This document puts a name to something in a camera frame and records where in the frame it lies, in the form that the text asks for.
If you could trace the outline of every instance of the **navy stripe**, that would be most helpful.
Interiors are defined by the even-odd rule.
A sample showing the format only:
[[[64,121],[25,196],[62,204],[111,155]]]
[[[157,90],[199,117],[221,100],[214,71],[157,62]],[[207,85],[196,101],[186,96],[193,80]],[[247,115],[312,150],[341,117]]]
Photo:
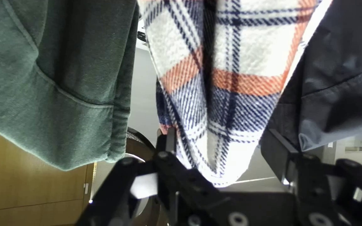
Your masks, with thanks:
[[[235,10],[235,12],[240,12],[241,10],[241,5],[240,5],[240,0],[231,0],[231,9],[232,10]],[[238,15],[232,15],[231,17],[232,19],[231,19],[231,22],[233,22],[233,20],[240,20],[240,17]],[[231,64],[232,64],[232,73],[235,73],[235,74],[237,74],[238,73],[238,71],[240,71],[240,46],[241,46],[241,28],[240,28],[240,26],[235,26],[235,27],[232,27],[232,39],[231,39],[231,47],[232,47],[232,49],[231,49],[231,53],[232,53],[232,56],[231,56]],[[231,91],[235,91],[235,86],[236,86],[236,77],[231,77]],[[232,126],[232,118],[233,118],[233,116],[235,116],[235,98],[232,98],[232,96],[230,95],[230,96],[223,96],[223,97],[227,97],[227,103],[228,103],[228,111],[227,111],[227,113],[224,115],[224,117],[226,117],[226,125],[224,125],[224,130],[226,130],[226,133],[228,133],[228,131],[233,127]],[[222,176],[223,175],[223,165],[224,165],[224,160],[226,160],[226,157],[227,157],[227,154],[228,154],[228,144],[230,144],[230,141],[231,141],[231,139],[230,137],[224,137],[223,139],[223,144],[222,144],[222,147],[221,147],[221,150],[217,150],[217,152],[219,152],[219,176]]]
[[[150,8],[153,8],[153,5],[154,4],[157,4],[157,2],[150,2],[147,7],[145,7],[145,9],[144,9],[144,13],[143,14],[147,14],[147,13],[149,13],[149,10],[150,10]]]
[[[296,23],[304,23],[310,19],[306,17],[281,17],[281,18],[216,18],[216,23],[227,27],[279,27],[290,26]]]
[[[224,133],[223,131],[218,131],[217,128],[208,126],[207,131],[211,132],[212,135],[214,135],[216,137],[218,137],[219,140],[222,139],[227,139],[227,141],[232,142],[232,144],[252,144],[253,141],[247,141],[247,140],[235,140],[235,139],[230,139],[228,133]]]
[[[177,103],[175,111],[182,117],[184,130],[193,130],[204,118],[206,102],[203,90],[199,90],[202,76],[197,74],[178,91],[172,93],[170,100]]]
[[[194,39],[194,36],[193,36],[193,32],[192,32],[192,29],[191,29],[191,27],[189,27],[189,23],[187,23],[187,20],[189,19],[189,17],[188,17],[188,19],[184,18],[184,15],[182,14],[182,12],[180,12],[180,9],[179,9],[178,2],[173,2],[173,3],[174,3],[174,7],[175,7],[175,10],[178,10],[178,14],[180,15],[180,19],[182,19],[183,24],[186,26],[187,32],[191,34],[191,36],[188,36],[188,37],[191,38],[192,44],[194,44],[194,46],[197,47],[197,46],[199,44],[199,41],[196,41],[196,39]]]
[[[184,156],[187,157],[187,161],[189,162],[191,167],[196,167],[196,162],[192,159],[192,154],[191,154],[191,149],[189,149],[189,141],[186,137],[186,130],[184,130],[184,125],[180,121],[180,117],[178,115],[175,110],[177,105],[173,105],[170,101],[167,102],[168,103],[168,110],[169,110],[169,115],[172,116],[172,118],[175,122],[175,127],[180,135],[180,144],[184,151]]]
[[[219,125],[216,125],[213,123],[212,121],[208,122],[208,126],[211,130],[216,131],[217,133],[222,133],[224,136],[231,136],[231,133],[227,133],[226,128],[224,127],[221,127]],[[261,128],[257,128],[257,131],[255,132],[246,132],[243,131],[243,133],[241,133],[242,131],[237,131],[240,133],[236,133],[236,131],[232,133],[232,137],[235,137],[236,140],[238,141],[243,141],[243,140],[247,140],[248,137],[246,137],[246,133],[257,133],[260,132]]]
[[[147,29],[152,22],[163,12],[163,3],[159,2],[154,8],[148,13],[148,15],[144,19],[144,29]]]
[[[158,81],[155,82],[155,110],[159,125],[170,126],[172,123],[168,113],[168,107]]]
[[[227,91],[212,88],[212,107],[208,120],[224,130],[257,132],[263,128],[276,105],[279,95],[265,97],[230,93]],[[230,106],[224,106],[222,98],[233,101],[233,117],[223,120],[223,112],[231,112]]]
[[[291,8],[291,9],[272,9],[272,10],[247,10],[247,12],[238,12],[238,10],[224,10],[218,12],[219,15],[268,15],[268,14],[284,14],[284,13],[297,13],[297,12],[306,12],[312,10],[314,8]]]
[[[228,7],[230,7],[228,5],[228,0],[224,0],[226,10],[228,9]],[[230,58],[228,58],[228,56],[230,56],[230,48],[228,48],[230,32],[228,32],[228,29],[231,29],[231,28],[226,28],[226,71],[230,72]],[[226,97],[223,97],[221,102],[223,103],[221,106],[223,106],[224,110],[228,110],[228,107],[227,107],[228,102],[227,102]],[[227,112],[224,111],[224,112],[217,112],[217,113],[219,113],[219,121],[223,122],[221,125],[224,125],[224,120],[226,120]],[[216,164],[218,162],[217,160],[218,160],[218,156],[219,156],[219,144],[221,144],[221,147],[223,147],[223,145],[222,145],[223,144],[223,139],[224,137],[218,137],[218,141],[216,144],[216,150],[214,150],[214,161],[216,161]]]
[[[203,4],[196,0],[184,0],[184,7],[199,39],[203,38]]]
[[[188,48],[188,52],[192,54],[193,62],[194,62],[198,72],[201,72],[202,66],[199,66],[199,63],[198,63],[197,56],[194,53],[194,49],[192,48],[192,44],[188,39],[188,36],[184,34],[184,31],[182,29],[179,20],[177,20],[175,14],[174,14],[173,9],[170,8],[170,4],[169,4],[170,0],[163,0],[163,2],[164,2],[164,5],[167,7],[167,9],[169,12],[172,22],[175,24],[175,27],[180,34],[182,41],[184,42],[186,47]]]

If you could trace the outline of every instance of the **dark gray jacket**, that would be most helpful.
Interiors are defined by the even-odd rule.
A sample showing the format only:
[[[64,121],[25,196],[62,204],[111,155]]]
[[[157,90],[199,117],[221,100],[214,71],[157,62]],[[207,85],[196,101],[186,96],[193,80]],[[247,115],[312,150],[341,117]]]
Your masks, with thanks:
[[[61,170],[124,152],[134,0],[0,0],[0,135]]]
[[[268,127],[302,151],[362,135],[362,2],[331,3]]]

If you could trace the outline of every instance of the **plaid shirt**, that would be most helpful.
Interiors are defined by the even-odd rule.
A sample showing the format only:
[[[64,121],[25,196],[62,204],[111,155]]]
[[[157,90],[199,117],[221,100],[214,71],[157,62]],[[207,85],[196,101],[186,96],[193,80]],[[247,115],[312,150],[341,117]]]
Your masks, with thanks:
[[[330,0],[138,2],[178,160],[237,181]]]

